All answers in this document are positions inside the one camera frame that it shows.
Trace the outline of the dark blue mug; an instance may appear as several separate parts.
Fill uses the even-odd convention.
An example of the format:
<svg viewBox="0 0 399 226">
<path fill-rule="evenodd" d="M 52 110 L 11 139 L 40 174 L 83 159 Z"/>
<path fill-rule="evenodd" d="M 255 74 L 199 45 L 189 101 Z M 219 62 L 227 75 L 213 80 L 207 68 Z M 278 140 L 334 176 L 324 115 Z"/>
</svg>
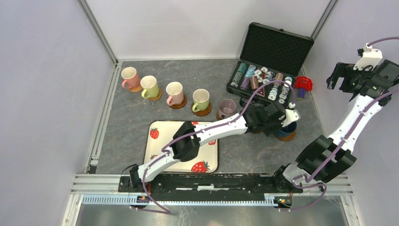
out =
<svg viewBox="0 0 399 226">
<path fill-rule="evenodd" d="M 297 128 L 297 123 L 293 122 L 288 126 L 282 127 L 280 130 L 276 131 L 274 135 L 277 135 L 279 137 L 285 137 L 288 136 L 290 133 L 296 131 L 296 128 Z"/>
</svg>

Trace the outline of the small light wooden coaster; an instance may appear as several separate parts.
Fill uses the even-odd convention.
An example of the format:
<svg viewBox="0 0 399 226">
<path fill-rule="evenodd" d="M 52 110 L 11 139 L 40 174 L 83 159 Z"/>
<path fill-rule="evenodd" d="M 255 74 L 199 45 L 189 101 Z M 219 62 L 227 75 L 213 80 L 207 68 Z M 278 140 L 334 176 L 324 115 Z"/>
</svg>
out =
<svg viewBox="0 0 399 226">
<path fill-rule="evenodd" d="M 156 101 L 162 97 L 162 89 L 159 89 L 158 94 L 156 97 L 150 97 L 149 100 Z"/>
</svg>

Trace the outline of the dark wooden coaster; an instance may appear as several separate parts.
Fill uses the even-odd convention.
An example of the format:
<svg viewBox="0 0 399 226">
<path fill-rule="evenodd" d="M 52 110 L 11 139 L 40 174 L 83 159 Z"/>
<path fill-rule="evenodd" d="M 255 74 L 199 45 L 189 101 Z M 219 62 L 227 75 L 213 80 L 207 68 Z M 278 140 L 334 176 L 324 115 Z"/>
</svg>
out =
<svg viewBox="0 0 399 226">
<path fill-rule="evenodd" d="M 280 141 L 287 142 L 287 141 L 291 141 L 291 140 L 293 140 L 295 138 L 296 132 L 294 131 L 294 132 L 290 133 L 288 136 L 285 136 L 285 137 L 279 137 L 277 135 L 274 135 L 274 136 Z"/>
<path fill-rule="evenodd" d="M 211 103 L 209 103 L 207 108 L 205 110 L 203 110 L 203 111 L 194 112 L 193 111 L 193 107 L 194 107 L 194 102 L 191 104 L 192 112 L 193 112 L 194 115 L 199 116 L 199 117 L 207 116 L 212 111 L 212 104 Z"/>
<path fill-rule="evenodd" d="M 187 104 L 187 96 L 184 94 L 183 101 L 180 104 L 170 105 L 169 107 L 172 109 L 181 109 Z"/>
<path fill-rule="evenodd" d="M 219 121 L 219 120 L 224 120 L 224 119 L 227 119 L 227 118 L 230 118 L 230 117 L 232 117 L 232 116 L 234 116 L 236 113 L 223 113 L 223 112 L 221 112 L 221 111 L 218 111 L 217 113 L 216 113 L 216 119 Z"/>
</svg>

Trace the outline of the light cork coaster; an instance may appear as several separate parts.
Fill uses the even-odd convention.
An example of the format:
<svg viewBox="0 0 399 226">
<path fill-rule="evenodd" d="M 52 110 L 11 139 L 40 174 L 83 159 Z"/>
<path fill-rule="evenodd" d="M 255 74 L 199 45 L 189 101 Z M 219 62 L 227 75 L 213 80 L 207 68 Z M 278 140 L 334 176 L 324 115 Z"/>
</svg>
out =
<svg viewBox="0 0 399 226">
<path fill-rule="evenodd" d="M 135 88 L 129 88 L 128 90 L 129 90 L 130 92 L 136 93 L 136 92 L 141 91 L 142 89 L 143 89 L 142 86 L 137 86 L 137 87 L 135 87 Z"/>
</svg>

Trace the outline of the purple mug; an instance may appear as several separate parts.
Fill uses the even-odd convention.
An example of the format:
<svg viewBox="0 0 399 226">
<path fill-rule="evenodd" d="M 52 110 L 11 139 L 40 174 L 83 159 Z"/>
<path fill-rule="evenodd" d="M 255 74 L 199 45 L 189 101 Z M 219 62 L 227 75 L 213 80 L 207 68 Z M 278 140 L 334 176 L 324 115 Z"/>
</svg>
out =
<svg viewBox="0 0 399 226">
<path fill-rule="evenodd" d="M 218 111 L 223 113 L 236 113 L 237 107 L 237 103 L 233 99 L 225 98 L 219 102 Z"/>
</svg>

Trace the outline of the pale pink mug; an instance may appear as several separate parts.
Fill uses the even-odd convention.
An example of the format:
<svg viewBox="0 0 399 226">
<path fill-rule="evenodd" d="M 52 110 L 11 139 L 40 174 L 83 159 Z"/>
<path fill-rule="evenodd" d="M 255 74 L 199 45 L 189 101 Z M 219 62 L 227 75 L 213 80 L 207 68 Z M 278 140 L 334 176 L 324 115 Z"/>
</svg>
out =
<svg viewBox="0 0 399 226">
<path fill-rule="evenodd" d="M 183 86 L 181 83 L 174 81 L 166 86 L 168 98 L 166 103 L 168 106 L 179 105 L 184 100 Z"/>
</svg>

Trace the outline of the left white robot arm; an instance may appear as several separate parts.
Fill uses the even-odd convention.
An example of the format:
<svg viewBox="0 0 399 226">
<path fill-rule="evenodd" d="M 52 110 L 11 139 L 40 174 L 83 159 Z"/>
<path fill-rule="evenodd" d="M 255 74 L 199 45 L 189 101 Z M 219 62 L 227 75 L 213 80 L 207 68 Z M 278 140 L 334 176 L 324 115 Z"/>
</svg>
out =
<svg viewBox="0 0 399 226">
<path fill-rule="evenodd" d="M 130 186 L 137 192 L 144 191 L 166 168 L 197 157 L 201 146 L 211 140 L 250 132 L 274 133 L 283 126 L 286 109 L 280 103 L 267 106 L 246 106 L 229 118 L 208 124 L 192 125 L 184 122 L 173 139 L 165 144 L 160 154 L 146 164 L 134 164 L 129 171 Z"/>
</svg>

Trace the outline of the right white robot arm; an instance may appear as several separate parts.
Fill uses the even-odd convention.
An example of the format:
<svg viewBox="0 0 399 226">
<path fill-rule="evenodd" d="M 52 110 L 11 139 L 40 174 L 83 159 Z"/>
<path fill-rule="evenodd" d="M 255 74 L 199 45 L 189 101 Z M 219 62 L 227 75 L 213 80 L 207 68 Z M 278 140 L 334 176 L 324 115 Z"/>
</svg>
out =
<svg viewBox="0 0 399 226">
<path fill-rule="evenodd" d="M 295 164 L 287 165 L 282 174 L 272 178 L 275 191 L 284 192 L 291 183 L 327 183 L 355 163 L 352 152 L 358 136 L 390 102 L 393 92 L 389 89 L 399 83 L 399 66 L 387 59 L 377 66 L 337 63 L 326 80 L 328 89 L 334 89 L 339 78 L 343 78 L 339 89 L 352 94 L 345 118 L 334 132 L 319 136 L 305 147 Z"/>
</svg>

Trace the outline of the light green mug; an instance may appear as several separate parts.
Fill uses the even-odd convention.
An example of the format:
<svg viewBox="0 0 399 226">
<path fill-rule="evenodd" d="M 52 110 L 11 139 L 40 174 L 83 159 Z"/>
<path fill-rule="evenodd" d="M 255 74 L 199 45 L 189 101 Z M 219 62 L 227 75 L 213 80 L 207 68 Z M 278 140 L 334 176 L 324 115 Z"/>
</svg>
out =
<svg viewBox="0 0 399 226">
<path fill-rule="evenodd" d="M 193 112 L 204 111 L 209 105 L 210 94 L 206 89 L 197 89 L 193 95 Z"/>
</svg>

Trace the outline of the yellow mug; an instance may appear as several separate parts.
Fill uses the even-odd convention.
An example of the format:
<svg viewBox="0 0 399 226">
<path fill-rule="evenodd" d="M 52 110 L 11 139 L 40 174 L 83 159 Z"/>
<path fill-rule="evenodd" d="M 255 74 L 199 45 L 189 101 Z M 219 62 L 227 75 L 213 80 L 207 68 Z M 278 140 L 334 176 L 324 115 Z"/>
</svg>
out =
<svg viewBox="0 0 399 226">
<path fill-rule="evenodd" d="M 142 98 L 149 99 L 150 97 L 156 97 L 159 91 L 157 79 L 152 76 L 144 76 L 141 79 L 140 85 L 143 87 L 143 91 L 141 93 Z"/>
</svg>

